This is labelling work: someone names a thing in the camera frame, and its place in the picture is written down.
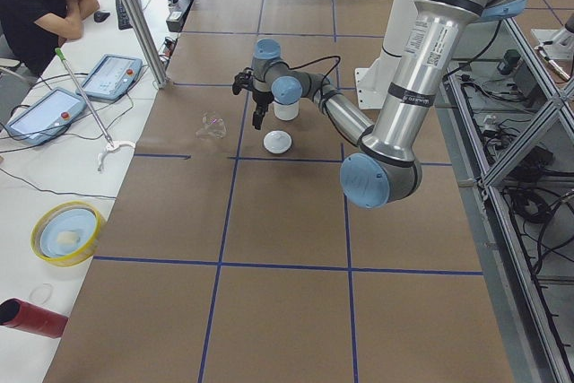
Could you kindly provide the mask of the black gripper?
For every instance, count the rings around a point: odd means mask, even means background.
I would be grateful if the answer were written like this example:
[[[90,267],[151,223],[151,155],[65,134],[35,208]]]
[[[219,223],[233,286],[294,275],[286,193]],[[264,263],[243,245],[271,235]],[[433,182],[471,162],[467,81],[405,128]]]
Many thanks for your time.
[[[252,115],[252,126],[256,130],[260,130],[268,111],[268,106],[274,101],[274,95],[269,87],[261,87],[256,83],[251,84],[250,91],[252,99],[257,106]]]

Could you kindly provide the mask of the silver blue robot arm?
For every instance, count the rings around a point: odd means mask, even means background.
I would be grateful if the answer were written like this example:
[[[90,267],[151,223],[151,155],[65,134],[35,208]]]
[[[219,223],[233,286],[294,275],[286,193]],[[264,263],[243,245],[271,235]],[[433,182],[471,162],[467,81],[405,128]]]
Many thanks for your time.
[[[340,170],[344,194],[359,207],[379,208],[410,196],[421,184],[422,168],[413,143],[465,28],[517,16],[526,1],[413,0],[417,16],[376,121],[363,115],[324,75],[289,67],[274,39],[256,43],[252,65],[236,75],[232,91],[251,91],[255,129],[261,127],[272,102],[315,103],[359,148]]]

